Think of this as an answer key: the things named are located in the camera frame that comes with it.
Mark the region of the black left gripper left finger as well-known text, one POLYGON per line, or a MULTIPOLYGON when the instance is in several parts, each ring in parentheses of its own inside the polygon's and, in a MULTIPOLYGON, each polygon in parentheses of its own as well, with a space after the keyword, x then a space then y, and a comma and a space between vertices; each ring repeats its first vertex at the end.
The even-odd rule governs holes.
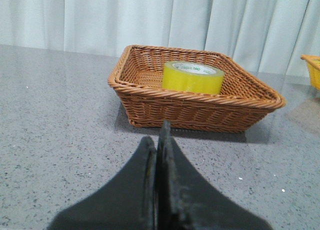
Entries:
POLYGON ((155 229, 157 151, 150 137, 112 180, 61 211, 49 229, 155 229))

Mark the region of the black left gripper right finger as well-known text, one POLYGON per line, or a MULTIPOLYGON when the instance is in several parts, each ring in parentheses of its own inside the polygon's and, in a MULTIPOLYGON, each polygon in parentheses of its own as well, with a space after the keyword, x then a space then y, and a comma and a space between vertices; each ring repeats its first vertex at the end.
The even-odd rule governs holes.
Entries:
POLYGON ((231 201, 193 167, 161 127, 156 162, 157 226, 159 229, 271 229, 261 217, 231 201))

